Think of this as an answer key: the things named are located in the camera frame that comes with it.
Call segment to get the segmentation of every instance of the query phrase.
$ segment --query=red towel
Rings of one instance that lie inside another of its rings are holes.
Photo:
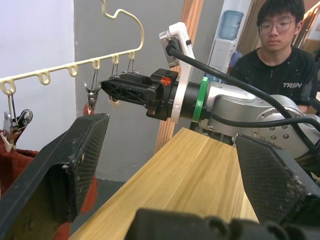
[[[88,113],[88,105],[86,104],[83,109],[83,115],[88,115]],[[11,184],[24,171],[24,169],[29,165],[29,163],[31,163],[31,161],[37,154],[37,151],[20,149],[12,149],[10,152],[7,152],[3,141],[0,139],[1,197],[6,193]],[[82,214],[87,213],[94,206],[97,197],[97,188],[98,183],[96,177],[94,176],[81,208]],[[67,222],[61,225],[55,234],[54,240],[67,240],[70,236],[70,224],[71,223]]]

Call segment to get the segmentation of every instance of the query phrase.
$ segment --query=young man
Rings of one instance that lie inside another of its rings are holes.
[[[290,98],[303,113],[317,95],[313,56],[291,45],[304,14],[303,0],[267,0],[257,19],[262,47],[242,57],[230,73],[269,95]]]

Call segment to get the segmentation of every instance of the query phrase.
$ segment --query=water bottle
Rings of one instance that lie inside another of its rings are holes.
[[[244,14],[240,11],[227,10],[223,13],[220,37],[235,40]]]

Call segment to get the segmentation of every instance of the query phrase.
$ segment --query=eyeglasses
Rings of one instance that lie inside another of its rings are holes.
[[[278,31],[278,33],[284,33],[290,29],[292,22],[295,21],[282,20],[277,24],[272,24],[271,22],[265,21],[260,25],[260,33],[269,34],[271,33],[274,26],[276,26],[276,30]]]

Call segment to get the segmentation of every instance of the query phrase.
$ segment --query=black hair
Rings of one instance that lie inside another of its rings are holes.
[[[256,25],[260,27],[267,17],[274,17],[278,14],[291,14],[298,23],[304,19],[305,11],[303,0],[266,0],[259,11]]]

